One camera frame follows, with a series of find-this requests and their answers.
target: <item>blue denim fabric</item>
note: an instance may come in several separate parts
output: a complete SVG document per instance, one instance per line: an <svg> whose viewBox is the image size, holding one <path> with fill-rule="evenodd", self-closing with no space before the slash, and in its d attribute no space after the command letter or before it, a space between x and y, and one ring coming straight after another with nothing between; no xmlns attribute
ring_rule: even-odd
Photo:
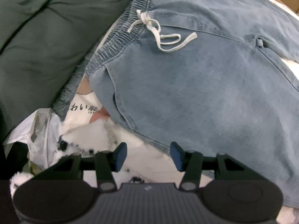
<svg viewBox="0 0 299 224"><path fill-rule="evenodd" d="M145 25L127 32L137 9L198 38L164 53ZM298 208L299 82L280 57L299 62L299 23L267 0L133 0L86 73L116 123L164 152L226 152Z"/></svg>

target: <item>blue denim shorts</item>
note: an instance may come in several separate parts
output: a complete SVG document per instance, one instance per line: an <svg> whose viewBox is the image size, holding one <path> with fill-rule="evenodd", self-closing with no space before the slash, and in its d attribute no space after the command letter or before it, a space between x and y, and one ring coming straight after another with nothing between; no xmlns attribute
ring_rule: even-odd
<svg viewBox="0 0 299 224"><path fill-rule="evenodd" d="M196 38L166 53L175 38L140 15ZM267 0L133 0L86 74L117 124L164 152L226 152L299 208L299 82L280 57L299 62L299 23Z"/></svg>

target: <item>white drawstring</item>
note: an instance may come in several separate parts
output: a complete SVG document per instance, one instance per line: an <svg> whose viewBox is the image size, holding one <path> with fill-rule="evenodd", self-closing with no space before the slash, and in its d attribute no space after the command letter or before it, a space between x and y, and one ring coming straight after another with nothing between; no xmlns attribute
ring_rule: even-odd
<svg viewBox="0 0 299 224"><path fill-rule="evenodd" d="M127 32L131 32L133 27L137 24L145 24L147 29L149 31L152 32L152 34L154 35L155 39L156 39L156 43L157 43L157 46L158 48L161 50L161 51L164 51L164 52L173 52L173 51L176 51L178 49L181 49L183 48L186 44L188 44L190 41L194 40L197 38L197 34L195 32L191 33L181 44L177 45L176 47L173 47L171 49L162 49L161 48L161 45L164 44L164 45L171 45L171 44L176 44L178 42L180 42L181 40L181 35L180 34L171 34L171 35L161 35L160 32L161 32L161 26L159 24L159 22L156 20L156 19L152 19L149 17L149 15L145 12L145 13L141 13L140 10L136 10L137 12L137 16L138 20L136 20L134 23L132 23L132 25L129 27L128 31ZM166 39L166 38L175 38L177 37L176 40L174 41L171 41L171 42L161 42L161 39Z"/></svg>

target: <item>elastic waistband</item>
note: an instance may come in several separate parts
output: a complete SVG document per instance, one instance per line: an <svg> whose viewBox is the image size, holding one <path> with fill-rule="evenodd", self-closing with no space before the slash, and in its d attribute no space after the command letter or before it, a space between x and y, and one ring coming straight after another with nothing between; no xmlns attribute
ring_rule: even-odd
<svg viewBox="0 0 299 224"><path fill-rule="evenodd" d="M136 10L146 12L150 7L151 0L132 0L124 13L119 17L118 23L107 37L107 42L95 51L85 68L86 75L90 78L92 74L117 57L127 45L141 34L144 29L143 24L136 25L130 33L127 32L133 22L138 20Z"/></svg>

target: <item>gray fuzzy fabric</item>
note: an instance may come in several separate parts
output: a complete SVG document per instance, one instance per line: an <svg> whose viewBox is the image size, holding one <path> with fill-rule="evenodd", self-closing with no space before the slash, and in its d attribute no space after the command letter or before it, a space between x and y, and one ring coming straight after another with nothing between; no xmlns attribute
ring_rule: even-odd
<svg viewBox="0 0 299 224"><path fill-rule="evenodd" d="M52 105L53 111L60 117L61 121L64 121L66 117L71 101L73 100L77 88L79 87L79 84L83 78L85 67L93 56L102 38L103 37L98 40L89 53L84 57L82 62L75 68L71 78L60 91Z"/></svg>

